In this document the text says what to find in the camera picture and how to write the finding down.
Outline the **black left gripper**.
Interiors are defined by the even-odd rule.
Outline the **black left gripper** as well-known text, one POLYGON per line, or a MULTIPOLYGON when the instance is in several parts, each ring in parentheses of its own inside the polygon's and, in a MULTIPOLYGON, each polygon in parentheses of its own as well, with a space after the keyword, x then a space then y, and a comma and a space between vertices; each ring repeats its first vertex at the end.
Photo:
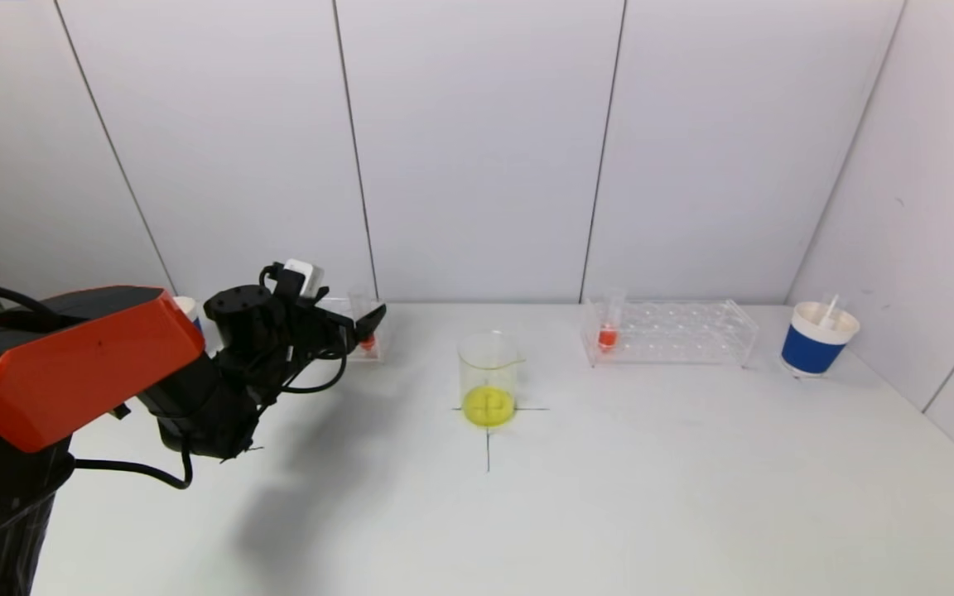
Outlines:
POLYGON ((386 314, 387 306, 382 303, 353 322, 317 305, 289 305, 289 363, 336 361, 347 356, 356 342, 374 342, 386 314))

